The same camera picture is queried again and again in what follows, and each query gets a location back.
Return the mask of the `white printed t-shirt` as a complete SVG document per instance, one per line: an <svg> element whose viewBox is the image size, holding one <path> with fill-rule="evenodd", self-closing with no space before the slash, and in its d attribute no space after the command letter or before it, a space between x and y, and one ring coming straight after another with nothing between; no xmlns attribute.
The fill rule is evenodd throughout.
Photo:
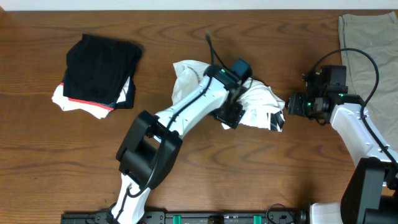
<svg viewBox="0 0 398 224"><path fill-rule="evenodd" d="M191 93L203 79L209 65L196 60L182 60L173 64L176 81L172 93L172 103L176 104ZM270 131L282 131L285 123L283 109L285 101L277 97L271 87L263 82L248 78L244 82L247 90L239 97L245 114L240 123Z"/></svg>

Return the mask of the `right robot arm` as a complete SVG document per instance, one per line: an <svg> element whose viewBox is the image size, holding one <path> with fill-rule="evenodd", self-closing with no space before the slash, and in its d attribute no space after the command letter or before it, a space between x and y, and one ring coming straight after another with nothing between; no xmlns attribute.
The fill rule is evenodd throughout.
<svg viewBox="0 0 398 224"><path fill-rule="evenodd" d="M303 76L306 90L293 93L291 115L329 124L341 136L355 171L339 202L314 203L308 223L397 223L397 195L383 195L383 187L397 190L397 153L382 151L386 142L373 125L364 101L348 94L346 67L324 65Z"/></svg>

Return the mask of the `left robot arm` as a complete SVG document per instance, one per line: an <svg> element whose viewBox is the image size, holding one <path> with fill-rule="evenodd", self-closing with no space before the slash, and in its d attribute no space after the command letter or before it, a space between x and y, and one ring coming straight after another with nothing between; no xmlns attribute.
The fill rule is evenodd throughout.
<svg viewBox="0 0 398 224"><path fill-rule="evenodd" d="M150 191L170 173L184 136L205 116L232 129L238 126L245 113L238 98L251 75L244 60L231 68L210 65L199 85L177 104L155 115L139 113L116 153L122 184L110 223L137 223L143 217Z"/></svg>

